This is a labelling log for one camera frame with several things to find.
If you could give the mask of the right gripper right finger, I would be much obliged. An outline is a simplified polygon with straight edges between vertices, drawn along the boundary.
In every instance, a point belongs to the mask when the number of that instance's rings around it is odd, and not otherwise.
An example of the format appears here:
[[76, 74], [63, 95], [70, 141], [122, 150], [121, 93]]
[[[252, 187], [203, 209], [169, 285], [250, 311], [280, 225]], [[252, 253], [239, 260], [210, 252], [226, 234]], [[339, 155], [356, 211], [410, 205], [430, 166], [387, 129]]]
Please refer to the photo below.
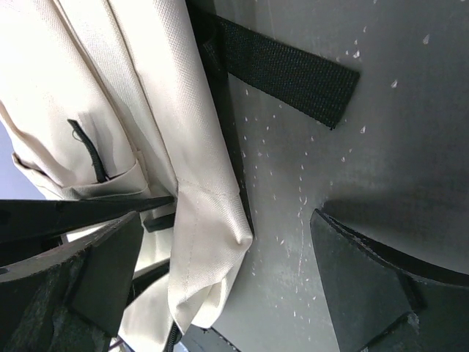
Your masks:
[[468, 275], [315, 210], [311, 238], [340, 351], [467, 351]]

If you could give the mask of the cream canvas backpack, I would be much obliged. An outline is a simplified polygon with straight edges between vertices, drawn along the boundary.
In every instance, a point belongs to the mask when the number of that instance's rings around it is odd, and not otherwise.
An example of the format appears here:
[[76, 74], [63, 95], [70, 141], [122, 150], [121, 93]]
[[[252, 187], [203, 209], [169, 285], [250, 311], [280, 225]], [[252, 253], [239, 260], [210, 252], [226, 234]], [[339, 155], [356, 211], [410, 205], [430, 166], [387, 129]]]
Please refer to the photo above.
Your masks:
[[357, 71], [191, 1], [3, 1], [1, 123], [48, 200], [172, 196], [137, 266], [169, 270], [126, 309], [135, 351], [172, 351], [226, 305], [253, 234], [208, 81], [233, 75], [337, 126]]

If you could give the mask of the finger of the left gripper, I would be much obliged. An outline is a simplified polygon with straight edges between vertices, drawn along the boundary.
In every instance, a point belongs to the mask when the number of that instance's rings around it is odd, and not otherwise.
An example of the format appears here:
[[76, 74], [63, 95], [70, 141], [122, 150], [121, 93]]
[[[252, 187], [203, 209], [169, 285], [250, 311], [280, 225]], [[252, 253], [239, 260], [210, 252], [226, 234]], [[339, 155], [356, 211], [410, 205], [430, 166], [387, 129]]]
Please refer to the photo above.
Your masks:
[[43, 242], [135, 211], [173, 203], [171, 196], [119, 200], [1, 201], [1, 256], [31, 257], [45, 251]]

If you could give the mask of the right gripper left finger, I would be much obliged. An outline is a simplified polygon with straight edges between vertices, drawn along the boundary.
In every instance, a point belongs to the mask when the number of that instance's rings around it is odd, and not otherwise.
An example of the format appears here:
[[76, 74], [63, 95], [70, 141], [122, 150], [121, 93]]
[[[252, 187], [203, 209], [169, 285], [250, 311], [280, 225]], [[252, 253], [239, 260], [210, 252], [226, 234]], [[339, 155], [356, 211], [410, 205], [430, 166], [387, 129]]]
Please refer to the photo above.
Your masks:
[[1, 268], [2, 351], [107, 351], [141, 247], [131, 212], [97, 231]]

